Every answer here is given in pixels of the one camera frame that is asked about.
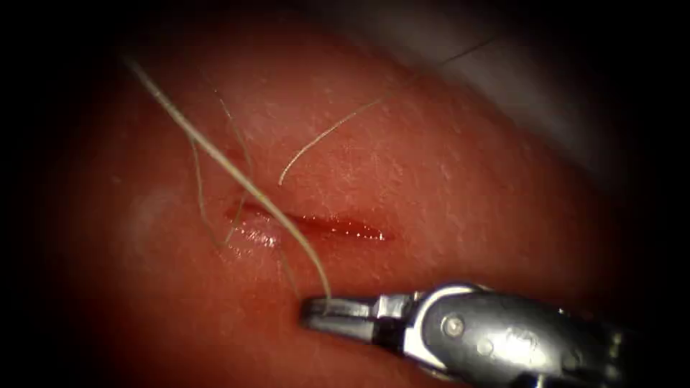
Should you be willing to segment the right arm needle driver jaw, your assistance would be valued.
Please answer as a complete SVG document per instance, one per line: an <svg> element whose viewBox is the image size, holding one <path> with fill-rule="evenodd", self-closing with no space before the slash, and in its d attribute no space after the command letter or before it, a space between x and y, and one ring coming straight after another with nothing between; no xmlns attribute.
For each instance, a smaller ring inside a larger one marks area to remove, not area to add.
<svg viewBox="0 0 690 388"><path fill-rule="evenodd" d="M300 306L301 318L313 316L338 316L350 318L375 318L375 299L345 297L309 297Z"/></svg>
<svg viewBox="0 0 690 388"><path fill-rule="evenodd" d="M372 343L374 340L374 323L357 318L304 318L301 320L305 328L342 336L364 343Z"/></svg>

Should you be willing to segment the right arm needle driver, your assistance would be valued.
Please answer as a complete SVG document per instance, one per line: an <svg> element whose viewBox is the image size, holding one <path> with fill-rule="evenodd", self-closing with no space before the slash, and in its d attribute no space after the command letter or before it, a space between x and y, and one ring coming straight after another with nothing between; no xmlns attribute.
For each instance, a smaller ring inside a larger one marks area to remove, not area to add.
<svg viewBox="0 0 690 388"><path fill-rule="evenodd" d="M382 295L379 334L440 379L475 387L627 387L623 333L469 284Z"/></svg>

